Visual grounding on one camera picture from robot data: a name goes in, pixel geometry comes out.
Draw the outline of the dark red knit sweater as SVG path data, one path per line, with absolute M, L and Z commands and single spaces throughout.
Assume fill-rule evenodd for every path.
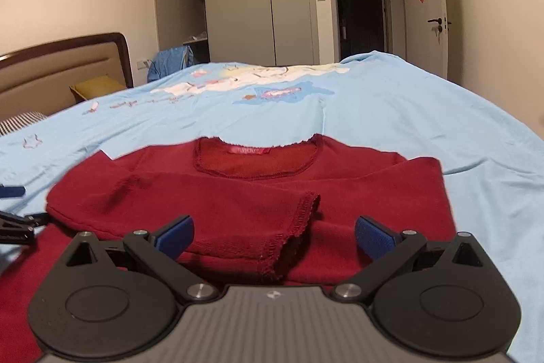
M 51 224 L 1 277 L 5 362 L 39 357 L 27 308 L 79 231 L 117 241 L 190 216 L 194 241 L 180 262 L 195 274 L 217 284 L 324 286 L 369 263 L 355 242 L 360 216 L 432 241 L 449 241 L 456 231 L 438 160 L 324 135 L 286 147 L 202 137 L 119 159 L 97 153 L 66 172 L 45 208 Z

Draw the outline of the blue clothes pile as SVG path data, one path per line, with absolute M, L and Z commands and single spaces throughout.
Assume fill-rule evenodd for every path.
M 160 51 L 151 61 L 148 70 L 148 82 L 154 82 L 163 77 L 184 70 L 194 64 L 194 54 L 188 45 Z

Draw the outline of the white bedroom door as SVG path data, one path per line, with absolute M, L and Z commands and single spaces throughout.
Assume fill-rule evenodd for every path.
M 433 18 L 446 18 L 446 0 L 404 0 L 407 60 L 418 67 L 447 77 L 448 29 L 438 33 Z

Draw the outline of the checkered pillow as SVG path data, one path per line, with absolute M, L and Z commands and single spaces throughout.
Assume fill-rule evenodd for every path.
M 14 133 L 47 118 L 40 112 L 24 112 L 0 121 L 0 135 Z

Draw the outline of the brown padded bed headboard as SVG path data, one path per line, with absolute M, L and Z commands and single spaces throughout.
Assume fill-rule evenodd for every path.
M 1 57 L 1 118 L 46 116 L 77 103 L 71 86 L 108 76 L 134 86 L 126 39 L 119 32 L 43 43 Z

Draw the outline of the light blue printed bedspread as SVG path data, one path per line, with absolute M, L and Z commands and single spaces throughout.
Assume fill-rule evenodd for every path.
M 511 356 L 543 358 L 543 142 L 486 99 L 388 53 L 335 64 L 201 64 L 75 105 L 1 139 L 1 182 L 25 194 L 3 210 L 45 207 L 86 156 L 118 158 L 200 136 L 250 147 L 324 134 L 349 146 L 440 161 L 456 225 L 472 232 L 521 308 Z

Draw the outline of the yellow pillow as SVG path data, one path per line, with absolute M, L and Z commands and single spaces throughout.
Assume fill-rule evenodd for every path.
M 77 102 L 107 96 L 126 89 L 126 86 L 109 76 L 93 77 L 89 80 L 69 86 Z

